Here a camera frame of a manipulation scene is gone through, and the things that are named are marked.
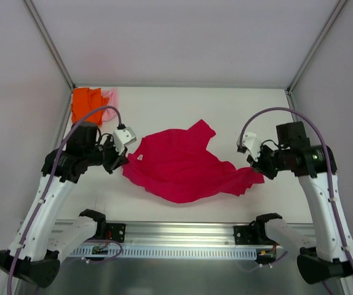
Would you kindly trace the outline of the red t shirt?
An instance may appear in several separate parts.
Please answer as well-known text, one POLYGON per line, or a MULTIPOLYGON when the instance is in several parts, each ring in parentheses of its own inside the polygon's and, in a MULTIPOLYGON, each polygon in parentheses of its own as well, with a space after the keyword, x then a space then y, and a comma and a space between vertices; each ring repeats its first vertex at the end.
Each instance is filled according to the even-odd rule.
POLYGON ((240 196, 263 175, 236 168, 207 150, 216 135, 199 120, 187 130, 168 129, 142 138, 122 174, 145 191, 173 203, 191 203, 219 193, 240 196))

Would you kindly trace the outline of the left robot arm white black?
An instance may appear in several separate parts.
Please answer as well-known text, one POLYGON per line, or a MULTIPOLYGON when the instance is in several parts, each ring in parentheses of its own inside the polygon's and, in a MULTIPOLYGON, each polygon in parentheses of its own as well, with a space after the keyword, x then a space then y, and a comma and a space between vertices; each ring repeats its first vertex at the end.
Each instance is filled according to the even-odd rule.
POLYGON ((54 241, 50 235, 67 197, 88 168, 102 166, 112 174, 128 162, 127 147, 135 141, 133 130, 124 124, 102 140, 95 123, 83 122, 74 124, 61 146, 46 156, 30 210, 14 241, 0 250, 0 270, 8 276, 7 294, 14 292, 14 278, 47 288, 78 246, 106 238, 105 214, 90 209, 82 211, 54 241))

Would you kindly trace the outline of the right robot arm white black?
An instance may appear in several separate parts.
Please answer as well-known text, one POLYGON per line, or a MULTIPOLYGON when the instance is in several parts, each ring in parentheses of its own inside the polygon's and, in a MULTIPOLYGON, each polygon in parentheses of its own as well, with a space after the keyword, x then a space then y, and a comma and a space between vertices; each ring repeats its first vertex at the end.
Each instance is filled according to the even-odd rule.
POLYGON ((313 146, 302 122, 278 125, 276 131, 276 150, 250 132, 240 136, 238 150, 247 152, 253 170, 268 179, 280 171, 290 171, 298 178, 309 205, 315 240, 297 233, 274 213, 257 217, 253 239, 260 244, 273 240, 296 256, 299 273, 310 285, 352 276, 353 239, 338 194, 331 149, 313 146))

